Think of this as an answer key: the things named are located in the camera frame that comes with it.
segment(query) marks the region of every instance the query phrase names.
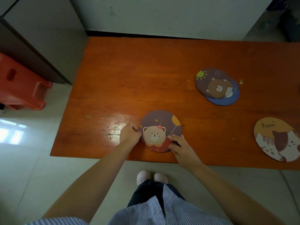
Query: yellow sun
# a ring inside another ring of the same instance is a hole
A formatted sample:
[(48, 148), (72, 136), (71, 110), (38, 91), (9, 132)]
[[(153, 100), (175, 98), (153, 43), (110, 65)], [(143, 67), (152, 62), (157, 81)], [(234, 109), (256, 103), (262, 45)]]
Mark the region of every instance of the yellow sun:
[(207, 75), (206, 74), (206, 71), (199, 71), (198, 73), (197, 73), (197, 75), (196, 75), (196, 80), (198, 79), (198, 77), (202, 80), (202, 77), (203, 78), (205, 78), (205, 76), (204, 75)]

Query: bear coaster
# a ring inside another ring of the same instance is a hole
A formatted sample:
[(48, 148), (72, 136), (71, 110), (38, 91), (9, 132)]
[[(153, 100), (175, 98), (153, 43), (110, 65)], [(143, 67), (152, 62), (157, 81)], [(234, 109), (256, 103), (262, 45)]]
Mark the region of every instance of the bear coaster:
[(233, 83), (227, 73), (207, 68), (199, 71), (195, 77), (199, 91), (211, 98), (229, 98), (233, 95)]
[(204, 97), (207, 98), (210, 102), (219, 106), (228, 106), (233, 104), (235, 101), (238, 100), (238, 97), (240, 96), (240, 90), (238, 88), (238, 84), (233, 79), (231, 79), (231, 82), (233, 84), (232, 96), (228, 98), (220, 98), (220, 99), (211, 98), (206, 95)]
[(182, 129), (175, 115), (164, 110), (153, 110), (146, 114), (140, 124), (141, 141), (152, 151), (166, 152), (171, 135), (181, 136)]
[(261, 150), (273, 159), (290, 162), (300, 156), (298, 134), (278, 118), (260, 119), (254, 126), (254, 137)]

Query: forearm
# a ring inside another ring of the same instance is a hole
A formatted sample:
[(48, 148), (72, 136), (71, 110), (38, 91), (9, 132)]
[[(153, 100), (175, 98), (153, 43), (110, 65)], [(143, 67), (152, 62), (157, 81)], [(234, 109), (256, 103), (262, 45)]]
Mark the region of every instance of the forearm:
[(126, 143), (112, 149), (73, 182), (43, 218), (78, 217), (90, 223), (130, 150)]
[(234, 224), (284, 224), (270, 211), (239, 188), (221, 179), (207, 166), (199, 165), (191, 172), (208, 189)]

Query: stool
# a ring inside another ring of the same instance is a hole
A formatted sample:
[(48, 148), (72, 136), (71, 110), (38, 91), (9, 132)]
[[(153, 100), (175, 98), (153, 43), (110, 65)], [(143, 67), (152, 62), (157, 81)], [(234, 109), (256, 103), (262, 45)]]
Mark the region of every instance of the stool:
[(0, 103), (13, 110), (22, 106), (41, 110), (46, 105), (43, 99), (49, 88), (51, 82), (0, 53)]

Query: striped shirt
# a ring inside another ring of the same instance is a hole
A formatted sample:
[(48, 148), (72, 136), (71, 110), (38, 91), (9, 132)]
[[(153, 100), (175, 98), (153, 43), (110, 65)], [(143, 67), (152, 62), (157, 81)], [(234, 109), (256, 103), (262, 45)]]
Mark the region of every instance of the striped shirt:
[[(230, 225), (225, 219), (207, 215), (194, 205), (176, 196), (167, 185), (163, 186), (163, 205), (166, 216), (159, 205), (157, 197), (147, 202), (118, 211), (108, 225), (119, 224), (200, 224)], [(27, 225), (88, 225), (84, 220), (74, 217), (40, 219)]]

